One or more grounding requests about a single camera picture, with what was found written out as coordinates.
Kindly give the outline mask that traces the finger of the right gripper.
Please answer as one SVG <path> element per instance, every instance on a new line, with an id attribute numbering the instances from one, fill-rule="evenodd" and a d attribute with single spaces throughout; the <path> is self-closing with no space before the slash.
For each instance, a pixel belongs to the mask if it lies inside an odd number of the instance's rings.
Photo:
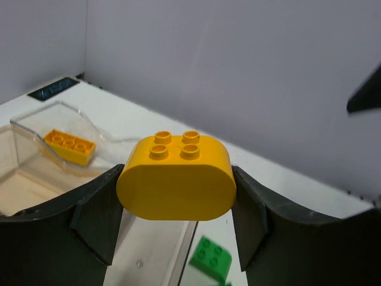
<path id="1" fill-rule="evenodd" d="M 346 105 L 347 113 L 380 109 L 380 94 L 381 67 L 378 66 L 348 100 Z"/>

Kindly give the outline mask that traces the yellow rounded lego brick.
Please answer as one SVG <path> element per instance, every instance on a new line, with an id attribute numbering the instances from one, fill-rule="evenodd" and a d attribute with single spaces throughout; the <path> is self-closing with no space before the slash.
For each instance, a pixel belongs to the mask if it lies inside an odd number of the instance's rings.
<path id="1" fill-rule="evenodd" d="M 226 147 L 189 130 L 141 139 L 116 191 L 122 206 L 142 219 L 206 221 L 233 207 L 237 187 Z"/>

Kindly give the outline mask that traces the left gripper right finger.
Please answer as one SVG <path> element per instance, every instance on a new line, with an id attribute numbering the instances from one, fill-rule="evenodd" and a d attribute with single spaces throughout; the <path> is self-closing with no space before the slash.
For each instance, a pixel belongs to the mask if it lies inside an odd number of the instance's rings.
<path id="1" fill-rule="evenodd" d="M 379 285 L 380 209 L 339 219 L 301 206 L 233 167 L 232 208 L 249 285 Z"/>

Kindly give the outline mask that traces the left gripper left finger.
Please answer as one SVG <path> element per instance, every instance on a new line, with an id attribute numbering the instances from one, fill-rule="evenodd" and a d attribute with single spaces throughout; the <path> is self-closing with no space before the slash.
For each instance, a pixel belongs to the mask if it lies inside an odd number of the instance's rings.
<path id="1" fill-rule="evenodd" d="M 90 182 L 1 216 L 1 285 L 102 285 L 123 206 L 118 164 Z"/>

